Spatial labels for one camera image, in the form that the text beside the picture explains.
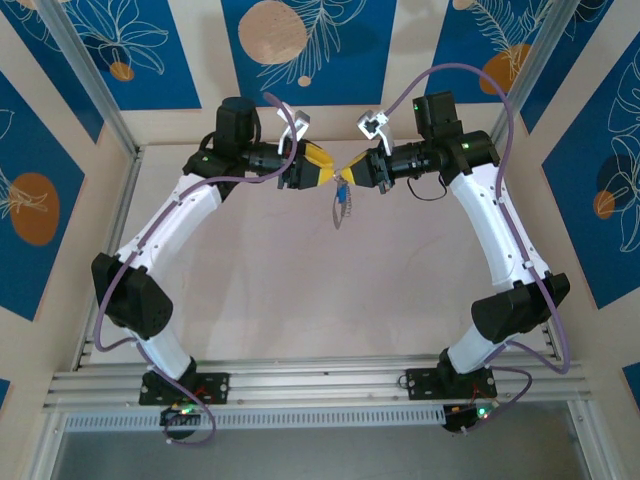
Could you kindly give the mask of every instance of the white leaf line drawing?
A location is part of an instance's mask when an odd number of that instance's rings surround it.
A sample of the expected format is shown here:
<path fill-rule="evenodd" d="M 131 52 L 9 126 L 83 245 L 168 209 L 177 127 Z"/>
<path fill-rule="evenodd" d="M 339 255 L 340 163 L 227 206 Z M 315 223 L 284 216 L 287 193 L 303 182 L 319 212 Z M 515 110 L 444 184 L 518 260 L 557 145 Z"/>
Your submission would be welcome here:
<path fill-rule="evenodd" d="M 0 141 L 9 132 L 14 114 L 15 112 L 11 110 L 0 109 L 0 121 L 3 121 L 3 117 L 6 119 L 8 115 L 6 126 L 3 127 L 0 123 Z M 5 218 L 13 209 L 15 209 L 16 212 L 20 212 L 21 207 L 29 207 L 41 212 L 47 212 L 47 206 L 42 205 L 42 202 L 44 202 L 46 198 L 46 193 L 40 196 L 34 196 L 15 187 L 5 176 L 2 168 L 0 168 L 0 218 Z"/>
<path fill-rule="evenodd" d="M 357 17 L 365 7 L 367 0 L 359 0 L 358 6 L 346 18 L 345 5 L 353 0 L 291 0 L 289 5 L 298 14 L 307 31 L 307 44 L 296 58 L 285 63 L 262 65 L 257 75 L 265 77 L 260 91 L 286 79 L 287 85 L 299 77 L 309 77 L 322 70 L 323 57 L 329 63 L 332 50 L 340 53 L 341 41 L 338 27 L 346 25 Z"/>
<path fill-rule="evenodd" d="M 36 40 L 43 42 L 51 50 L 60 51 L 58 44 L 55 42 L 49 29 L 38 12 L 33 8 L 29 8 L 18 0 L 2 0 L 9 11 L 22 23 L 24 29 Z"/>
<path fill-rule="evenodd" d="M 575 40 L 576 29 L 578 27 L 578 23 L 593 23 L 597 22 L 602 12 L 604 12 L 604 7 L 609 3 L 609 0 L 601 0 L 600 5 L 592 6 L 589 4 L 585 4 L 580 2 L 578 7 L 576 8 L 575 13 L 569 20 L 569 24 L 564 29 L 564 33 L 573 41 Z"/>
<path fill-rule="evenodd" d="M 640 49 L 625 68 L 614 98 L 607 127 L 614 134 L 611 148 L 617 171 L 607 182 L 596 202 L 596 214 L 620 214 L 620 252 L 630 253 L 640 247 L 640 140 L 634 135 L 640 127 Z M 624 205 L 616 206 L 620 200 Z"/>
<path fill-rule="evenodd" d="M 33 37 L 60 51 L 35 10 L 17 0 L 3 1 L 15 4 L 11 11 Z M 70 0 L 62 7 L 99 70 L 121 81 L 133 79 L 134 65 L 164 73 L 164 62 L 153 49 L 168 41 L 169 31 L 138 20 L 138 0 Z"/>
<path fill-rule="evenodd" d="M 474 0 L 467 8 L 476 17 L 482 36 L 487 37 L 497 53 L 509 60 L 509 76 L 513 80 L 524 62 L 522 46 L 538 31 L 549 13 L 554 0 L 539 0 L 534 8 L 533 0 L 524 13 L 516 17 L 510 0 Z"/>

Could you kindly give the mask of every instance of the keychain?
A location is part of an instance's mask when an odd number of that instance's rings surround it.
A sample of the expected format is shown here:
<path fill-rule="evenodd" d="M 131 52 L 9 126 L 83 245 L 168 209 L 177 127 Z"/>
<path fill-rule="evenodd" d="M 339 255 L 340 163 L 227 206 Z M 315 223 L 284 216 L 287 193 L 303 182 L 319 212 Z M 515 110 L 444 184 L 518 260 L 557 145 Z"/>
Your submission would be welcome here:
<path fill-rule="evenodd" d="M 333 199 L 333 225 L 336 230 L 339 230 L 342 219 L 351 216 L 351 189 L 339 173 L 334 173 L 333 179 L 337 183 L 336 196 Z"/>

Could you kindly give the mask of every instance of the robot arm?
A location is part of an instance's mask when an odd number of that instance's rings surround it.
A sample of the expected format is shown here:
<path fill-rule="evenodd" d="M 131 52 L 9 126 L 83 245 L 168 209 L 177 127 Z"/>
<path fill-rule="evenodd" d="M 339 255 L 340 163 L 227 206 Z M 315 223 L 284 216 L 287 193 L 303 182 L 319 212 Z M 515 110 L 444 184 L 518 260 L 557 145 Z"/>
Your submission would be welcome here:
<path fill-rule="evenodd" d="M 445 92 L 417 98 L 413 109 L 424 141 L 396 147 L 384 113 L 367 112 L 358 127 L 367 138 L 380 137 L 380 145 L 356 157 L 341 174 L 355 185 L 378 186 L 384 194 L 398 178 L 438 172 L 467 212 L 487 258 L 496 295 L 473 303 L 473 325 L 441 355 L 440 380 L 448 384 L 445 389 L 455 390 L 456 383 L 464 383 L 474 372 L 480 372 L 486 359 L 507 340 L 531 331 L 549 318 L 531 268 L 544 279 L 556 305 L 568 293 L 569 282 L 564 274 L 552 275 L 533 247 L 506 187 L 502 187 L 500 196 L 496 195 L 500 159 L 495 147 L 485 132 L 463 133 L 453 95 Z M 528 249 L 527 261 L 499 202 L 510 213 Z"/>
<path fill-rule="evenodd" d="M 292 133 L 287 126 L 278 145 L 268 144 L 259 141 L 259 120 L 253 103 L 242 98 L 226 99 L 218 109 L 216 132 L 205 137 L 198 152 L 189 158 L 184 175 L 158 212 L 114 256 L 101 253 L 92 264 L 96 295 L 102 303 L 124 259 L 132 258 L 115 287 L 106 313 L 138 340 L 155 366 L 190 391 L 197 386 L 193 380 L 196 364 L 170 327 L 173 304 L 158 282 L 168 273 L 171 261 L 189 236 L 220 207 L 236 185 L 235 182 L 208 185 L 207 178 L 244 177 L 246 172 L 263 176 L 279 170 L 289 155 L 293 134 L 298 140 L 296 157 L 280 175 L 278 187 L 305 189 L 333 177 L 331 157 L 301 139 L 308 129 L 309 117 L 303 112 L 290 113 L 295 118 L 296 131 Z M 213 147 L 209 148 L 211 139 Z M 147 375 L 156 376 L 154 372 Z M 159 378 L 152 380 L 156 385 L 162 384 Z M 164 387 L 160 396 L 166 396 L 169 402 L 181 396 L 167 385 Z"/>

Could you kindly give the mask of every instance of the tan circle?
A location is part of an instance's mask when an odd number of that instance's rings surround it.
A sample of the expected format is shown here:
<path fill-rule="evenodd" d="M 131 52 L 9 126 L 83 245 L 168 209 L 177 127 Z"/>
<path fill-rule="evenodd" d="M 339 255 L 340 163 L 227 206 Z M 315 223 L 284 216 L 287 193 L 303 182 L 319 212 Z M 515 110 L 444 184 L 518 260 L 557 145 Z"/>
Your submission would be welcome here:
<path fill-rule="evenodd" d="M 109 71 L 116 80 L 121 82 L 130 82 L 134 77 L 133 68 L 122 62 L 113 62 L 109 67 Z"/>
<path fill-rule="evenodd" d="M 274 0 L 256 3 L 238 25 L 240 44 L 249 57 L 263 65 L 293 60 L 307 45 L 307 29 L 289 6 Z"/>
<path fill-rule="evenodd" d="M 596 212 L 596 215 L 602 220 L 606 220 L 613 215 L 615 208 L 616 200 L 613 198 L 613 195 L 606 190 L 598 192 L 596 198 L 593 199 L 593 211 Z"/>
<path fill-rule="evenodd" d="M 11 223 L 20 238 L 25 242 L 41 247 L 49 243 L 56 234 L 60 220 L 60 200 L 58 192 L 51 180 L 40 173 L 23 173 L 13 181 L 15 188 L 28 195 L 12 193 L 9 196 L 17 205 L 11 208 Z M 43 200 L 35 201 L 36 206 L 29 206 L 26 198 Z"/>
<path fill-rule="evenodd" d="M 301 76 L 298 79 L 298 85 L 300 85 L 301 87 L 308 87 L 309 85 L 311 85 L 311 77 L 307 77 L 306 75 Z"/>
<path fill-rule="evenodd" d="M 475 0 L 453 0 L 453 8 L 456 10 L 466 10 L 475 3 Z"/>
<path fill-rule="evenodd" d="M 33 0 L 16 0 L 23 7 L 28 8 L 29 10 L 35 10 L 36 5 L 33 3 Z M 66 3 L 69 0 L 58 0 L 58 3 Z"/>
<path fill-rule="evenodd" d="M 505 92 L 511 90 L 511 86 L 516 79 L 517 73 L 520 72 L 520 68 L 524 63 L 531 45 L 522 44 L 515 45 L 507 52 L 500 52 L 491 60 L 489 60 L 482 68 L 485 73 L 488 73 L 497 83 L 500 88 Z M 515 74 L 512 71 L 511 62 L 514 61 Z M 480 79 L 480 88 L 487 95 L 496 95 L 496 89 L 486 81 L 484 78 Z"/>

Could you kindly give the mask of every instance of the metal vent grille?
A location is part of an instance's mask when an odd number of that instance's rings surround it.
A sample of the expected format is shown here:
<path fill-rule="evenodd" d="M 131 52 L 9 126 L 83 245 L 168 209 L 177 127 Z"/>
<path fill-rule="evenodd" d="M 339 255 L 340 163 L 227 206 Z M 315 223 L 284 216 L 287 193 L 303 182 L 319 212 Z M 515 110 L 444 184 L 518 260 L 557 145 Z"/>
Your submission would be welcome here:
<path fill-rule="evenodd" d="M 371 408 L 305 408 L 288 410 L 213 410 L 219 430 L 321 427 L 383 427 L 401 425 L 443 425 L 444 409 L 438 405 Z M 75 413 L 69 416 L 66 432 L 158 431 L 157 411 L 123 413 Z M 172 430 L 211 428 L 209 417 L 193 417 Z"/>

